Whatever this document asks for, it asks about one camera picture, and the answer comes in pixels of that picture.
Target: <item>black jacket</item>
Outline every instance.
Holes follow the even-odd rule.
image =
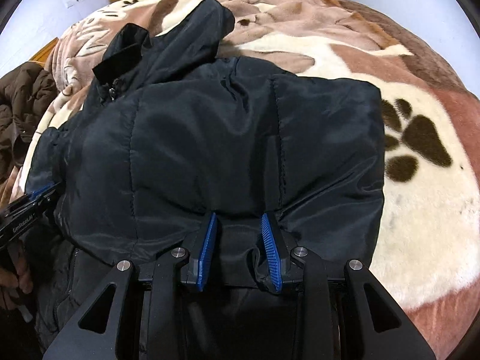
[[[325,259],[370,263],[383,207],[379,90],[299,78],[260,59],[216,59],[233,27],[215,0],[162,37],[126,25],[94,69],[84,109],[42,135],[27,192],[64,182],[55,218],[67,243],[54,279],[38,287],[44,344],[101,269],[152,261],[207,210],[222,225],[231,285],[259,280],[265,211]],[[80,273],[79,257],[89,261]]]

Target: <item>white wall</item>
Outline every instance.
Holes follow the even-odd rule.
[[[480,98],[480,38],[456,0],[353,0],[410,30],[445,58]]]
[[[22,0],[0,34],[0,77],[60,37],[73,23],[109,3],[84,0],[67,8],[62,0]]]

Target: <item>brown puffer coat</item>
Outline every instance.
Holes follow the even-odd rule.
[[[0,79],[0,183],[21,166],[42,115],[57,96],[51,73],[25,62]]]

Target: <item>fleece blanket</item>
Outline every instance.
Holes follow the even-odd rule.
[[[201,0],[125,0],[66,30],[46,69],[61,91],[40,122],[23,169],[2,197],[23,193],[38,137],[81,110],[111,39],[126,23],[171,30]],[[480,103],[426,43],[347,0],[219,0],[235,30],[219,56],[266,59],[299,76],[347,77],[382,92],[385,208],[370,269],[438,360],[480,309]]]

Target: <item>metal screw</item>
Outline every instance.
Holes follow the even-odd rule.
[[[183,247],[176,247],[175,249],[172,250],[172,256],[177,258],[183,257],[187,251],[183,249]]]
[[[363,264],[358,261],[357,259],[351,259],[349,262],[350,268],[352,268],[354,271],[359,271],[360,269],[363,268]]]
[[[293,253],[298,256],[298,257],[305,257],[308,254],[308,249],[303,246],[297,246],[294,250]]]
[[[123,261],[120,261],[118,264],[117,264],[117,269],[119,271],[126,271],[127,269],[129,269],[131,267],[131,263],[130,261],[127,261],[126,259],[124,259]]]

